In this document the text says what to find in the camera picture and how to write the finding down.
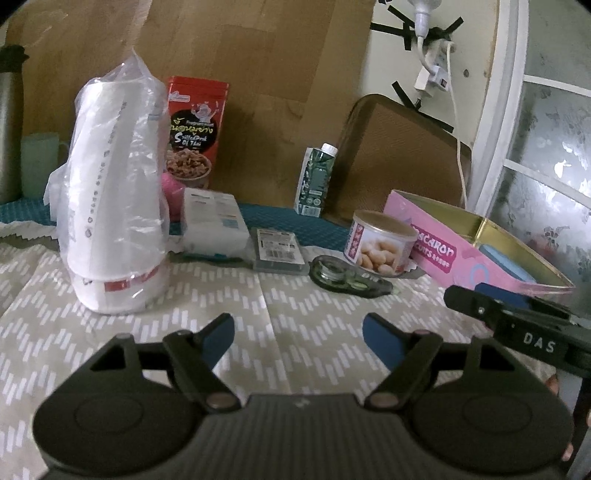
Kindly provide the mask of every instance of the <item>pink ball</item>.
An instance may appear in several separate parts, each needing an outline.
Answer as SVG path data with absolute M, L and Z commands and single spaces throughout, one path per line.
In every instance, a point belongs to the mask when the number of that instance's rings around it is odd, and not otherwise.
M 171 222 L 179 222 L 181 219 L 184 189 L 185 185 L 176 180 L 170 173 L 165 171 L 162 174 L 162 190 L 168 202 Z

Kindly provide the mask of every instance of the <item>plastic bag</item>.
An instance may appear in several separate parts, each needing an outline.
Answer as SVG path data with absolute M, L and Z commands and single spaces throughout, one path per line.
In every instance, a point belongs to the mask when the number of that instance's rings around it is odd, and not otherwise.
M 135 52 L 76 97 L 70 155 L 46 197 L 58 202 L 61 256 L 91 310 L 141 310 L 167 286 L 169 128 L 166 88 Z

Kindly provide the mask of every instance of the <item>teal placemat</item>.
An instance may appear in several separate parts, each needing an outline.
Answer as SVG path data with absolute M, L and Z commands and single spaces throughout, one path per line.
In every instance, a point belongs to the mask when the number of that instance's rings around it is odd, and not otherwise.
M 301 245 L 342 250 L 347 241 L 348 229 L 320 218 L 304 217 L 288 208 L 264 207 L 242 203 L 239 205 L 248 228 L 257 226 L 294 232 Z M 25 222 L 32 220 L 41 225 L 55 225 L 49 217 L 49 207 L 42 200 L 21 199 L 0 205 L 0 222 Z M 172 223 L 172 235 L 180 235 L 180 224 Z

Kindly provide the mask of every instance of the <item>power strip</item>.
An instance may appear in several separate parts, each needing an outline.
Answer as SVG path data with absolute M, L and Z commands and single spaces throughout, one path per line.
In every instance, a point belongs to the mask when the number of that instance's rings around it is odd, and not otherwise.
M 436 90 L 449 91 L 449 75 L 447 72 L 447 53 L 445 51 L 446 40 L 433 41 L 427 50 L 425 58 L 432 65 L 433 72 L 425 67 L 418 74 L 414 87 L 417 91 L 432 97 Z

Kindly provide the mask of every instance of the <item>white box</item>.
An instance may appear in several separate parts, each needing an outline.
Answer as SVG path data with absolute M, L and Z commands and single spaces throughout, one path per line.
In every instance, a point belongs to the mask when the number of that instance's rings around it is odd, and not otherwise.
M 181 216 L 183 249 L 188 255 L 243 258 L 250 234 L 229 193 L 186 188 Z

